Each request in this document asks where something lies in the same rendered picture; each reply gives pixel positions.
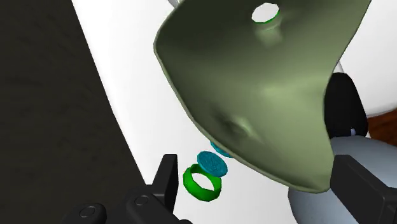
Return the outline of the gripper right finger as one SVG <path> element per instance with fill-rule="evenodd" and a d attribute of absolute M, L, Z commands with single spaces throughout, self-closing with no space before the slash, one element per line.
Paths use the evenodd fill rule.
<path fill-rule="evenodd" d="M 397 188 L 350 155 L 335 156 L 330 188 L 358 224 L 397 224 Z"/>

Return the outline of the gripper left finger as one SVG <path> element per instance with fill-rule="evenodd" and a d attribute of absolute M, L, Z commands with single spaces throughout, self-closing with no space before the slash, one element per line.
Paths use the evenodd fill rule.
<path fill-rule="evenodd" d="M 60 224 L 193 224 L 173 214 L 178 186 L 178 157 L 165 154 L 153 183 L 130 189 L 110 212 L 99 203 L 80 204 Z"/>

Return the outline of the teal round disc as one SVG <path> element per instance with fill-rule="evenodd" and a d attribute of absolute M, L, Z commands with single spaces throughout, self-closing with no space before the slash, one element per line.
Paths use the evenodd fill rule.
<path fill-rule="evenodd" d="M 228 172 L 225 161 L 210 151 L 201 151 L 197 155 L 198 165 L 208 174 L 221 178 Z"/>

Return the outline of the grey and black rounded object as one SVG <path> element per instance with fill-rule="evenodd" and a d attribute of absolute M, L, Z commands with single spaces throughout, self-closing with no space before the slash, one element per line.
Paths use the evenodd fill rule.
<path fill-rule="evenodd" d="M 389 187 L 397 188 L 397 147 L 368 138 L 366 113 L 353 80 L 337 65 L 324 96 L 324 121 L 337 155 L 350 155 Z M 289 190 L 298 224 L 358 224 L 331 188 L 324 193 Z"/>

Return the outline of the olive green curved shell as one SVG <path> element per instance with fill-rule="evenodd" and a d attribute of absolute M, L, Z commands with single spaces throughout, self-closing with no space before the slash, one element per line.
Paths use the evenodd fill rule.
<path fill-rule="evenodd" d="M 330 187 L 324 93 L 371 0 L 182 0 L 154 51 L 203 135 L 310 193 Z"/>

